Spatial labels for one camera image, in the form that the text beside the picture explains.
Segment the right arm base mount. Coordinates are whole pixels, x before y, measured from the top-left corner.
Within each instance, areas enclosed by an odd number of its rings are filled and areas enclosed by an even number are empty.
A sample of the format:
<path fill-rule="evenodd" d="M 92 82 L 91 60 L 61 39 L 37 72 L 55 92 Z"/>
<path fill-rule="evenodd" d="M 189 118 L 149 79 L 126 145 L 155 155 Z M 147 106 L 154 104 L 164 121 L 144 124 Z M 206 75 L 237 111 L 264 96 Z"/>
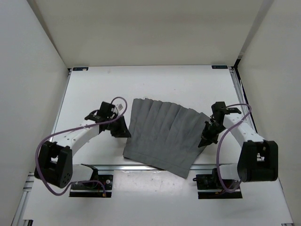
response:
<path fill-rule="evenodd" d="M 240 187 L 232 193 L 228 193 L 223 189 L 216 169 L 213 169 L 211 174 L 197 174 L 193 178 L 193 182 L 197 184 L 199 200 L 243 198 Z"/>

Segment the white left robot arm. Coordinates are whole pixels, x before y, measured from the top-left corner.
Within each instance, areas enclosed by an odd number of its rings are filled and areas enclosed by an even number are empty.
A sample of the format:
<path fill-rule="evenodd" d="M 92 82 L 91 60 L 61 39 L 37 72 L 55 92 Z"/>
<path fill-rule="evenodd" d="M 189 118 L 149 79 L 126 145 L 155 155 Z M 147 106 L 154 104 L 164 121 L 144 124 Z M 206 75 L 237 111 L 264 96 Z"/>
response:
<path fill-rule="evenodd" d="M 106 130 L 116 138 L 131 137 L 123 115 L 96 114 L 92 111 L 78 127 L 54 134 L 64 133 L 61 139 L 50 142 L 47 138 L 38 145 L 34 176 L 47 188 L 50 185 L 66 188 L 73 180 L 82 181 L 87 188 L 96 187 L 99 177 L 94 174 L 95 168 L 87 164 L 74 164 L 73 157 L 86 143 Z"/>

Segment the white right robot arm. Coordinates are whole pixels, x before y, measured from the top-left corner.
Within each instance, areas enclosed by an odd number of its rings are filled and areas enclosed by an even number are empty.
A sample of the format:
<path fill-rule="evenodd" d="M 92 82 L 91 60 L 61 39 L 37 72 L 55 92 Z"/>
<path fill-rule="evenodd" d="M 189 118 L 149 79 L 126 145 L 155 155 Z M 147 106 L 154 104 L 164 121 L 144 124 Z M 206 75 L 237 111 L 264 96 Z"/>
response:
<path fill-rule="evenodd" d="M 205 122 L 199 147 L 217 144 L 216 171 L 211 182 L 222 188 L 228 180 L 238 182 L 275 181 L 278 178 L 278 145 L 260 136 L 245 121 L 237 104 L 227 106 L 216 102 L 211 106 L 212 115 Z M 226 135 L 231 133 L 241 147 L 237 163 L 220 164 L 220 148 Z"/>

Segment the grey pleated skirt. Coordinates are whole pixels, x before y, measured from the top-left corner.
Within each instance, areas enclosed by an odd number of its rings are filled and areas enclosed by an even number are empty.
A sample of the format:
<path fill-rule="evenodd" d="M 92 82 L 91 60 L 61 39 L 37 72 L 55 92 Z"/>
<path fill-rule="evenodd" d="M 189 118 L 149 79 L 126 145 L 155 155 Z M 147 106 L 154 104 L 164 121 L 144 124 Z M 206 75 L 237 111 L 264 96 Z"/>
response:
<path fill-rule="evenodd" d="M 176 103 L 135 98 L 123 157 L 187 178 L 204 150 L 198 145 L 208 120 Z"/>

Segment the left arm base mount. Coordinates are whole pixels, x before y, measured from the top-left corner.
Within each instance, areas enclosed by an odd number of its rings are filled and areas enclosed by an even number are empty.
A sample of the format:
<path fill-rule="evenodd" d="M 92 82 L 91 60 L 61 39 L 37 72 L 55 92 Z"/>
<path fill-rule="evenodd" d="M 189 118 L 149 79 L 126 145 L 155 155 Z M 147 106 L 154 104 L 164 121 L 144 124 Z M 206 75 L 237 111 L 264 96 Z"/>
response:
<path fill-rule="evenodd" d="M 91 165 L 73 165 L 69 197 L 111 198 L 113 174 L 100 172 Z"/>

